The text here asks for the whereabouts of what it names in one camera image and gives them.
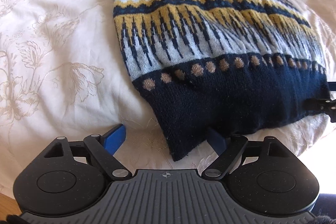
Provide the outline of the navy yellow patterned knit sweater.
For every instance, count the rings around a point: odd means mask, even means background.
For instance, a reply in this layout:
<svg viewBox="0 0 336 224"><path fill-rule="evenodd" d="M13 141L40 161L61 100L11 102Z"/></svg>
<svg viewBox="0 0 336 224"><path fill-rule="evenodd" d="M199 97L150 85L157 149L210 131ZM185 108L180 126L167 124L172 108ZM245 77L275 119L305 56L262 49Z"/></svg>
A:
<svg viewBox="0 0 336 224"><path fill-rule="evenodd" d="M113 18L174 161L210 130L282 127L330 96L321 45L290 0L114 0Z"/></svg>

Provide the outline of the cream floral bed duvet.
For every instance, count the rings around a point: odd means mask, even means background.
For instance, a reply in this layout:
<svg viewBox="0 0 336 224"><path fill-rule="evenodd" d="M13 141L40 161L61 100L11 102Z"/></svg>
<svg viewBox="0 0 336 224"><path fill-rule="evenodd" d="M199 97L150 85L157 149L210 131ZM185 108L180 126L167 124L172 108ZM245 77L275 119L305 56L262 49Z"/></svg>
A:
<svg viewBox="0 0 336 224"><path fill-rule="evenodd" d="M335 79L335 0L290 0L321 45ZM82 140L123 124L117 158L129 170L203 171L203 141L171 157L150 104L131 82L113 18L114 0L1 0L1 193L56 137Z"/></svg>

